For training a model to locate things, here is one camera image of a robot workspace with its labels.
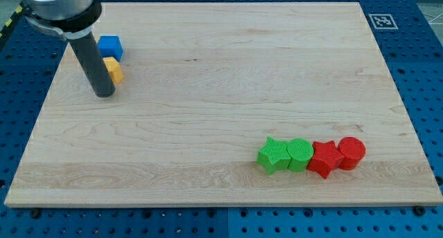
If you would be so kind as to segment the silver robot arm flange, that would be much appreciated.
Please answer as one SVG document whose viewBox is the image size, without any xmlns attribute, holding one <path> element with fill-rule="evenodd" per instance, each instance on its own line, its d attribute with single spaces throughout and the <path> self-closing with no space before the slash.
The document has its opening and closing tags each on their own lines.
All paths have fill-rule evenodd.
<svg viewBox="0 0 443 238">
<path fill-rule="evenodd" d="M 63 40 L 91 33 L 100 18 L 100 0 L 21 0 L 24 17 L 35 30 Z"/>
</svg>

